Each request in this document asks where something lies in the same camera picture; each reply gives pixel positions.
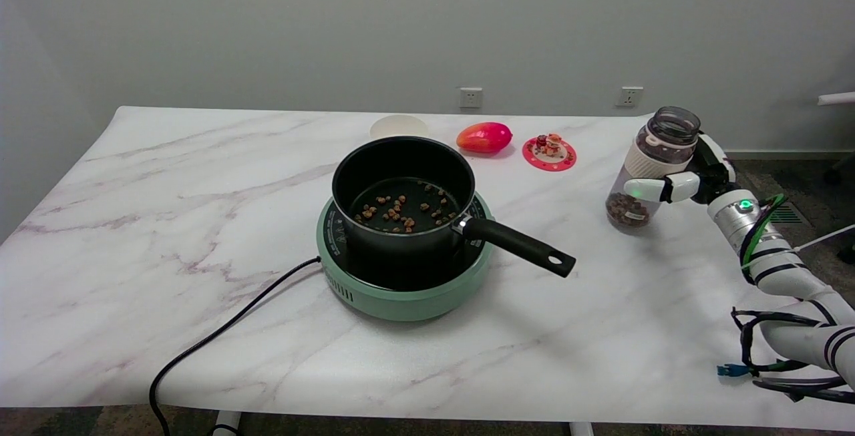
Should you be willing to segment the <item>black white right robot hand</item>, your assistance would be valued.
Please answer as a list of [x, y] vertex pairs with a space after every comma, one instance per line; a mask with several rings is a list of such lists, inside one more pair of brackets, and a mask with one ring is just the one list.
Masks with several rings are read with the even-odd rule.
[[687, 170], [660, 178], [630, 178], [623, 190], [633, 198], [659, 204], [692, 200], [711, 204], [724, 193], [738, 190], [736, 172], [718, 143], [700, 133]]

